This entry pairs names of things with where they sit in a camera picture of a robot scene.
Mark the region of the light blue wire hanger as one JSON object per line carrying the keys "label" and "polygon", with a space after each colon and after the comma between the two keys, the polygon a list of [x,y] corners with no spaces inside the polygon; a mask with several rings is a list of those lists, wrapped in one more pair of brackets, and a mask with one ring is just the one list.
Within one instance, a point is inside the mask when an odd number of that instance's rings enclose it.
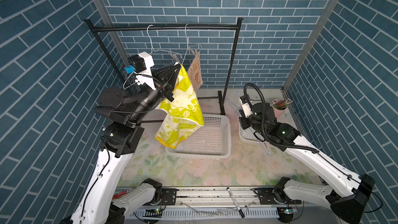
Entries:
{"label": "light blue wire hanger", "polygon": [[255,130],[251,127],[250,121],[246,118],[245,113],[242,109],[240,109],[234,102],[227,98],[227,102],[232,107],[232,109],[238,115],[238,135],[239,140],[245,144],[249,145],[259,145],[264,152],[269,155],[269,149],[267,148],[266,144],[260,139],[259,136],[256,135]]}

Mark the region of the orange bunny towel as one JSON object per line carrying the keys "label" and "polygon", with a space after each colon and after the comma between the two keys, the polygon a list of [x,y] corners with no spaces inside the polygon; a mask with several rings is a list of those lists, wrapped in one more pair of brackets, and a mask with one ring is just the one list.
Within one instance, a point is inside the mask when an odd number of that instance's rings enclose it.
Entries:
{"label": "orange bunny towel", "polygon": [[200,54],[197,54],[193,59],[188,69],[188,76],[191,81],[193,89],[197,91],[203,84]]}

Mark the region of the beige clothespin orange towel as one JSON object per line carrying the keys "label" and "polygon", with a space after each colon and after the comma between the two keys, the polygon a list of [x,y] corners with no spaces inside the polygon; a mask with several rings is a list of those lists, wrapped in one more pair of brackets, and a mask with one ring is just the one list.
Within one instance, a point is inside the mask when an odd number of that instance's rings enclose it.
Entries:
{"label": "beige clothespin orange towel", "polygon": [[201,48],[189,47],[189,51],[194,55],[194,57],[199,57]]}

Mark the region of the yellow green towel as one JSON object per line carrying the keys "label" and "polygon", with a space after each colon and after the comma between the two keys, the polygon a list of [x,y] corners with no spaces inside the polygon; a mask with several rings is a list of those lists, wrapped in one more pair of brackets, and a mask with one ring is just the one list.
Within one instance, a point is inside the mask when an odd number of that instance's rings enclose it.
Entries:
{"label": "yellow green towel", "polygon": [[174,100],[164,99],[159,110],[166,113],[155,138],[164,146],[174,149],[204,126],[204,117],[197,94],[187,71],[181,67],[173,90]]}

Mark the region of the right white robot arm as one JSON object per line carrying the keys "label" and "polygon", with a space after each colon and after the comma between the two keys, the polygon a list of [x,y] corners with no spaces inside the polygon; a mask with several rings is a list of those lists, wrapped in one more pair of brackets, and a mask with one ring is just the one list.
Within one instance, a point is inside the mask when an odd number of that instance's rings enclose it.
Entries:
{"label": "right white robot arm", "polygon": [[253,129],[260,142],[268,142],[297,158],[325,181],[325,185],[317,186],[282,177],[273,189],[276,202],[306,201],[330,209],[348,224],[360,222],[375,185],[371,176],[345,168],[311,144],[297,129],[277,122],[270,105],[242,103],[239,113],[243,130]]}

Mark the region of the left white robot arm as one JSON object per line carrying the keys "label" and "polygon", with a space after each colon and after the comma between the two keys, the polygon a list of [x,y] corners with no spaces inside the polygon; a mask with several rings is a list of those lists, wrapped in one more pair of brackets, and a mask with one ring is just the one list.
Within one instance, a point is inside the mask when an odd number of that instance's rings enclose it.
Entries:
{"label": "left white robot arm", "polygon": [[82,201],[61,223],[122,224],[143,205],[164,204],[162,184],[150,178],[124,195],[121,201],[114,201],[113,197],[122,172],[144,133],[141,126],[143,118],[164,99],[174,99],[173,90],[181,68],[176,63],[157,70],[154,75],[145,75],[145,78],[152,79],[154,88],[145,85],[134,96],[118,87],[103,90],[95,112],[111,123],[101,136],[102,147]]}

